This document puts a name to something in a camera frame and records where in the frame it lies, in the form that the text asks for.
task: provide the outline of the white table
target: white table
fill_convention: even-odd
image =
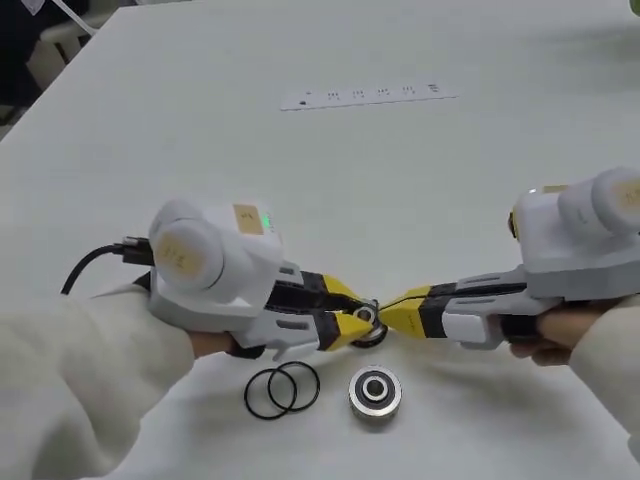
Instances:
[[[0,144],[3,304],[54,294],[167,198],[268,200],[288,258],[382,300],[509,269],[519,192],[637,165],[638,21],[624,0],[186,3],[123,9]],[[437,78],[456,100],[279,111],[297,88]],[[76,294],[138,270],[103,260]],[[309,360],[322,394],[250,417],[266,361],[200,362],[111,478],[623,480],[626,435],[566,369],[392,336]],[[404,385],[384,434],[347,382]]]

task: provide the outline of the silver bearing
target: silver bearing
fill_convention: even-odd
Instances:
[[[389,327],[380,323],[378,318],[378,302],[372,300],[370,303],[363,305],[353,313],[356,317],[371,324],[371,331],[364,337],[351,342],[351,345],[357,348],[373,348],[385,339]]]
[[[371,423],[385,423],[395,416],[402,400],[402,386],[390,370],[372,365],[351,378],[349,404],[353,413]]]

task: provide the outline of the hand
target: hand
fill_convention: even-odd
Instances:
[[[615,303],[598,302],[585,307],[551,310],[538,317],[538,332],[544,340],[511,345],[511,353],[518,358],[531,357],[540,366],[567,365],[578,342],[613,306]]]
[[[228,352],[233,346],[233,340],[228,333],[187,332],[187,335],[191,340],[196,360],[213,353]]]

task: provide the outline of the black rubber o-ring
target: black rubber o-ring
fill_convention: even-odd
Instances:
[[[273,402],[273,399],[271,395],[271,380],[273,379],[276,373],[281,373],[282,375],[287,377],[291,382],[291,386],[293,387],[293,395],[291,395],[291,403],[289,404],[289,407],[286,410],[271,416],[259,414],[251,407],[251,404],[249,403],[249,388],[251,387],[251,385],[253,385],[253,382],[255,382],[259,377],[261,377],[266,373],[271,373],[271,376],[269,377],[268,390],[269,390],[269,399],[272,402]],[[287,372],[285,372],[284,370],[278,370],[277,368],[265,368],[264,370],[260,370],[258,373],[256,373],[253,377],[249,379],[246,387],[244,387],[244,406],[247,408],[247,410],[251,415],[253,415],[256,418],[259,418],[260,420],[277,420],[278,418],[284,417],[287,413],[289,413],[289,409],[295,405],[297,399],[298,399],[298,385],[296,384],[296,381]]]
[[[297,367],[306,368],[307,370],[309,370],[313,374],[313,376],[316,379],[316,393],[313,395],[313,398],[311,400],[309,400],[309,402],[306,405],[302,405],[301,407],[294,407],[295,402],[293,402],[288,407],[285,407],[284,405],[281,405],[274,398],[273,393],[271,392],[271,382],[273,381],[273,377],[275,376],[276,372],[278,372],[278,373],[286,373],[284,371],[284,368],[286,368],[286,367],[296,367],[296,366]],[[269,395],[269,400],[271,400],[271,403],[273,403],[276,407],[278,407],[280,410],[282,410],[282,415],[285,415],[287,413],[303,412],[306,409],[308,409],[311,405],[316,403],[316,401],[318,400],[318,396],[320,395],[320,376],[318,375],[318,372],[316,372],[315,369],[311,365],[307,365],[304,362],[293,361],[293,362],[283,363],[282,365],[279,365],[278,368],[274,368],[273,370],[274,371],[271,372],[271,376],[269,377],[269,380],[267,381],[267,393]]]

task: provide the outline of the cream sweater sleeve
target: cream sweater sleeve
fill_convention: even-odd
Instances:
[[[0,478],[103,476],[191,369],[187,335],[130,286],[0,315]]]
[[[640,462],[640,296],[602,316],[571,355],[573,371],[629,432]]]

